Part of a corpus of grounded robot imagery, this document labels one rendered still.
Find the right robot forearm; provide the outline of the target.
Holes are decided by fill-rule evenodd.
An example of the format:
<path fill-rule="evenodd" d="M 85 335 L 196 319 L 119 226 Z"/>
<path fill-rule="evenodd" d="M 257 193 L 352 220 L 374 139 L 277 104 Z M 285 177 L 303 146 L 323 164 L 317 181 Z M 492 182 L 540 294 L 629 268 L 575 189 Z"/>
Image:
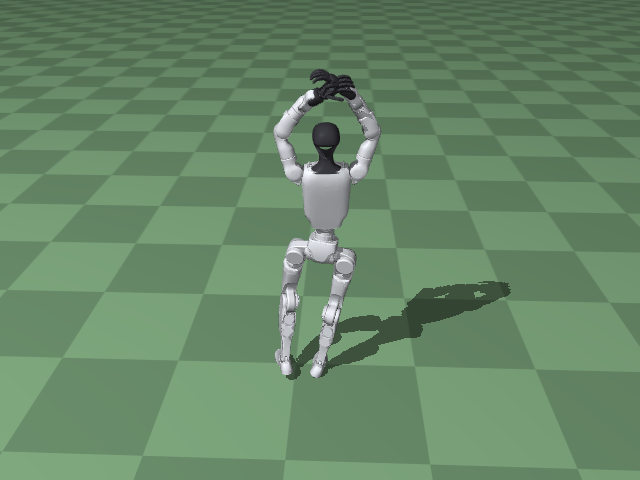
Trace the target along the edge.
<path fill-rule="evenodd" d="M 349 100 L 344 96 L 345 100 L 348 101 L 348 104 L 355 113 L 359 124 L 363 126 L 366 137 L 369 139 L 376 138 L 379 134 L 379 127 L 373 111 L 368 108 L 362 96 L 358 94 L 356 87 L 350 87 L 350 89 L 356 93 L 356 97 L 353 100 Z"/>

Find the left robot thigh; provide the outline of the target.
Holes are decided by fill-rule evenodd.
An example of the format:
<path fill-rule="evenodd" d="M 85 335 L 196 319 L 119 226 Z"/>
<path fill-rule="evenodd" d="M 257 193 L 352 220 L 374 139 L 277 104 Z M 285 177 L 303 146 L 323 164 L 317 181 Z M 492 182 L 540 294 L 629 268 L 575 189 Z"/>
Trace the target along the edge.
<path fill-rule="evenodd" d="M 308 241 L 294 238 L 290 241 L 283 261 L 281 294 L 287 296 L 287 311 L 293 311 L 299 306 L 299 295 L 296 293 L 297 284 L 306 260 Z"/>

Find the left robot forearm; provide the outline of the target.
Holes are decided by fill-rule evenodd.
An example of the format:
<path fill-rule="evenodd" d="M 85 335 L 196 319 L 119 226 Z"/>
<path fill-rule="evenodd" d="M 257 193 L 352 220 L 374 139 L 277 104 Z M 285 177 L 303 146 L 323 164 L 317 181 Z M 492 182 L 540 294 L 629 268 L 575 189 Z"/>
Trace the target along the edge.
<path fill-rule="evenodd" d="M 299 120 L 312 107 L 315 107 L 308 105 L 308 102 L 314 98 L 314 90 L 309 90 L 305 93 L 305 95 L 300 96 L 289 110 L 286 110 L 283 113 L 283 117 L 281 118 L 276 128 L 276 135 L 279 138 L 286 139 L 290 136 L 293 128 L 299 123 Z"/>

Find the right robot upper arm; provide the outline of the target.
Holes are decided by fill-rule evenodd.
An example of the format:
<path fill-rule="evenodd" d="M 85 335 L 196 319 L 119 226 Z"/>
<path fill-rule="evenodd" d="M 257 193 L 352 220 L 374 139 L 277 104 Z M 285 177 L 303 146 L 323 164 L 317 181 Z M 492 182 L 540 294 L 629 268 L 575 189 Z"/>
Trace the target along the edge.
<path fill-rule="evenodd" d="M 373 155 L 375 153 L 380 135 L 381 128 L 379 127 L 379 134 L 374 139 L 369 139 L 366 137 L 363 126 L 362 132 L 364 133 L 366 140 L 361 144 L 358 153 L 356 155 L 355 161 L 353 161 L 349 166 L 349 173 L 351 177 L 351 182 L 354 184 L 358 183 L 362 179 L 364 179 L 368 173 L 368 169 L 370 163 L 372 161 Z"/>

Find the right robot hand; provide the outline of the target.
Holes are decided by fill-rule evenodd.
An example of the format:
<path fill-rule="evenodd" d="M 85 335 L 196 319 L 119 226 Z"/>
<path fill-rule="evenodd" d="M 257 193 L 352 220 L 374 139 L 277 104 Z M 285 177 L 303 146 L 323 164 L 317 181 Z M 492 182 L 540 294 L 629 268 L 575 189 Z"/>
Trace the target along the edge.
<path fill-rule="evenodd" d="M 314 70 L 310 75 L 310 80 L 313 80 L 313 79 L 314 79 L 313 84 L 316 83 L 317 81 L 321 81 L 321 80 L 329 82 L 330 84 L 324 86 L 325 89 L 339 87 L 339 84 L 340 84 L 340 82 L 339 82 L 340 79 L 336 75 L 330 74 L 330 73 L 328 73 L 327 71 L 325 71 L 323 69 Z M 345 83 L 349 83 L 349 82 L 345 82 Z M 342 87 L 342 88 L 350 89 L 350 87 Z M 356 97 L 356 93 L 355 92 L 354 92 L 354 94 L 352 94 L 350 92 L 341 92 L 340 94 L 342 96 L 345 96 L 349 100 L 353 100 Z"/>

